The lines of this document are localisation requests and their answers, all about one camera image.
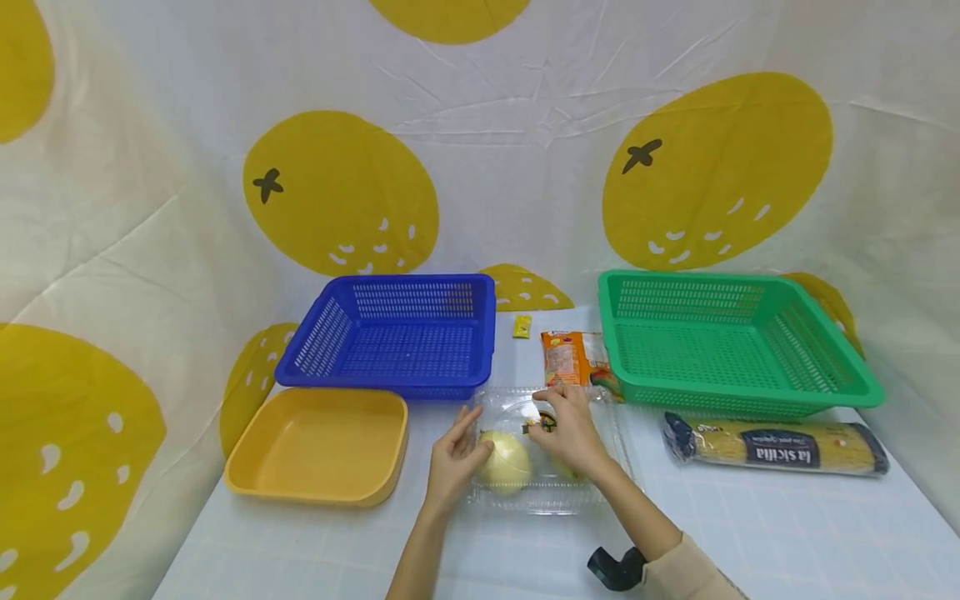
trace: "wrist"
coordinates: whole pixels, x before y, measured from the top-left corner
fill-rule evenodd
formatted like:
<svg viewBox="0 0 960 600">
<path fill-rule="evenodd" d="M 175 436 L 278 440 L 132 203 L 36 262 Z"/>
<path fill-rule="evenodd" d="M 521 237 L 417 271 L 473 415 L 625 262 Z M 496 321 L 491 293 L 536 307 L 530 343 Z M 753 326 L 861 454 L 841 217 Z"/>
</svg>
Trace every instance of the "wrist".
<svg viewBox="0 0 960 600">
<path fill-rule="evenodd" d="M 584 475 L 586 475 L 587 479 L 592 481 L 594 485 L 597 485 L 601 480 L 609 479 L 611 476 L 622 472 L 623 468 L 620 464 L 611 458 L 610 455 L 604 454 L 592 462 L 588 472 L 584 473 Z"/>
<path fill-rule="evenodd" d="M 445 528 L 452 517 L 452 508 L 445 506 L 441 502 L 435 502 L 427 498 L 423 500 L 423 505 L 420 507 L 420 514 L 417 515 L 417 521 L 427 525 L 439 525 Z"/>
</svg>

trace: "hand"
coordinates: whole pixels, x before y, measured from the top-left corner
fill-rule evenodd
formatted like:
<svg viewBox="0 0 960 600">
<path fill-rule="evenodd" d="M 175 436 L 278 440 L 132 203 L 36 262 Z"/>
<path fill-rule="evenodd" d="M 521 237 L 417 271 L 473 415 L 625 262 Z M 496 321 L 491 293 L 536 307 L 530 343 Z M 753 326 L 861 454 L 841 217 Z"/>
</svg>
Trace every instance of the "hand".
<svg viewBox="0 0 960 600">
<path fill-rule="evenodd" d="M 490 441 L 473 447 L 470 428 L 482 410 L 482 406 L 471 411 L 466 406 L 462 407 L 453 427 L 433 444 L 424 510 L 450 516 L 467 491 L 470 477 L 493 453 L 493 442 Z"/>
<path fill-rule="evenodd" d="M 536 392 L 534 400 L 546 400 L 553 406 L 557 426 L 547 432 L 535 423 L 530 427 L 530 439 L 577 473 L 595 479 L 611 458 L 593 424 L 584 391 L 561 384 Z"/>
</svg>

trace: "pasta package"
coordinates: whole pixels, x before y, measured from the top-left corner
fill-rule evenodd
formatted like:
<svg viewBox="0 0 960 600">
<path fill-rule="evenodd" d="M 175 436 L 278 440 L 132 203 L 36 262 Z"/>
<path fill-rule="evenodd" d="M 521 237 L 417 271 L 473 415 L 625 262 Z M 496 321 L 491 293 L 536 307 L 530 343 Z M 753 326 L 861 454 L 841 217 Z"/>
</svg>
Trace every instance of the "pasta package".
<svg viewBox="0 0 960 600">
<path fill-rule="evenodd" d="M 879 476 L 883 446 L 860 423 L 685 419 L 664 413 L 663 439 L 681 462 Z"/>
</svg>

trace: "yellow tray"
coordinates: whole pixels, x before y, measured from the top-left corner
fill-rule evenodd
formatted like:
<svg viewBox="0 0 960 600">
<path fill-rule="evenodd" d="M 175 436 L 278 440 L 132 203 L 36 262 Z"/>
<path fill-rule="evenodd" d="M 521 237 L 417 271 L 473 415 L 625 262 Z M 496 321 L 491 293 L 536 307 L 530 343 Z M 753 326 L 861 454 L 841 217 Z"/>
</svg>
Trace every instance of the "yellow tray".
<svg viewBox="0 0 960 600">
<path fill-rule="evenodd" d="M 370 507 L 393 493 L 406 449 L 400 396 L 297 388 L 260 407 L 225 474 L 236 493 Z"/>
</svg>

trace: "clear plastic container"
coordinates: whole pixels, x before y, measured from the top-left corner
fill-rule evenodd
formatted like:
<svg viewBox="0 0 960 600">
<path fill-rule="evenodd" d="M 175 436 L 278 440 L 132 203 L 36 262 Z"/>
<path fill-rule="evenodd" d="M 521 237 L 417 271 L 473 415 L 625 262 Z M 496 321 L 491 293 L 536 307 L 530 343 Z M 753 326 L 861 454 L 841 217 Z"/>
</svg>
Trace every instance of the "clear plastic container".
<svg viewBox="0 0 960 600">
<path fill-rule="evenodd" d="M 548 402 L 534 401 L 539 388 L 486 388 L 473 397 L 482 404 L 483 414 L 474 429 L 477 441 L 484 433 L 497 437 L 497 452 L 514 471 L 529 472 L 526 476 L 508 478 L 507 483 L 493 483 L 481 470 L 470 484 L 467 502 L 473 506 L 531 515 L 576 515 L 603 504 L 606 499 L 586 478 L 553 460 L 524 433 L 524 425 L 537 420 L 550 422 L 556 415 Z M 623 408 L 613 401 L 610 391 L 586 387 L 590 412 L 597 433 L 613 459 L 634 479 L 627 455 L 617 411 Z M 504 436 L 516 440 L 507 441 Z"/>
</svg>

